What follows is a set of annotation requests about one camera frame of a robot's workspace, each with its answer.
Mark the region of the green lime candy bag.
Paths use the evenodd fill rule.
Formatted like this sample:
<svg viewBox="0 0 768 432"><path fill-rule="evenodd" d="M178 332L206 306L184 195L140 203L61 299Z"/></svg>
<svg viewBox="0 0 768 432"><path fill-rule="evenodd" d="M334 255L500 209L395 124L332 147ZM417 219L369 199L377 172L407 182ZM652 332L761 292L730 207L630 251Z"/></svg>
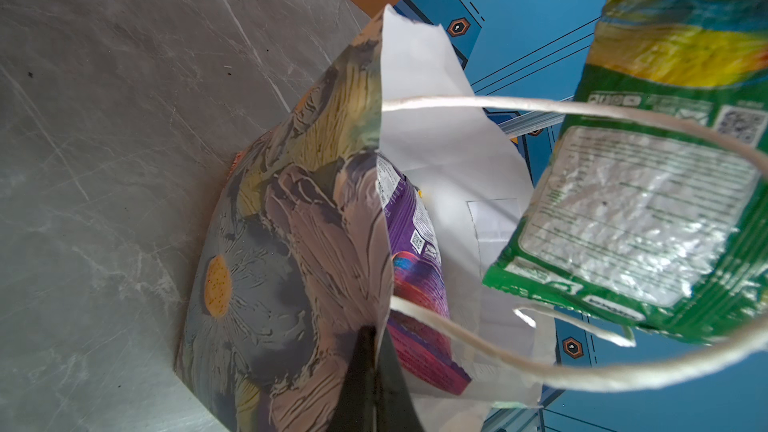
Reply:
<svg viewBox="0 0 768 432"><path fill-rule="evenodd" d="M607 0L575 98L765 151L767 0ZM739 155L568 117L488 287L709 343L767 306L767 184Z"/></svg>

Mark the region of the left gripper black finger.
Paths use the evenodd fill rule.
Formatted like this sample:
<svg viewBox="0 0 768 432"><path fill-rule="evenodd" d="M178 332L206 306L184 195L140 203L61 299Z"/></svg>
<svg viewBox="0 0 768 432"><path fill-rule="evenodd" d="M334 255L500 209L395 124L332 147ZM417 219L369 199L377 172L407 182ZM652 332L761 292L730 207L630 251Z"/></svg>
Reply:
<svg viewBox="0 0 768 432"><path fill-rule="evenodd" d="M327 431L424 431L388 332L360 329Z"/></svg>

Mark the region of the floral paper gift bag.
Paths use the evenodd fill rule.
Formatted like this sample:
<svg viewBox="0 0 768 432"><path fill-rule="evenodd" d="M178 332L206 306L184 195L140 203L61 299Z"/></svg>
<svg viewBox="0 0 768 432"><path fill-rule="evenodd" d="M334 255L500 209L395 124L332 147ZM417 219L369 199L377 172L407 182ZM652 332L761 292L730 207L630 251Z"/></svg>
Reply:
<svg viewBox="0 0 768 432"><path fill-rule="evenodd" d="M177 372L232 431L325 431L361 328L401 312L451 340L460 395L406 371L425 429L483 408L534 406L544 387L659 389L767 346L767 306L709 343L686 342L488 287L564 121L587 116L685 134L739 155L767 184L767 153L638 108L477 97L439 27L383 9L291 114L235 161L202 249ZM448 318L394 295L383 155L419 189L441 256Z"/></svg>

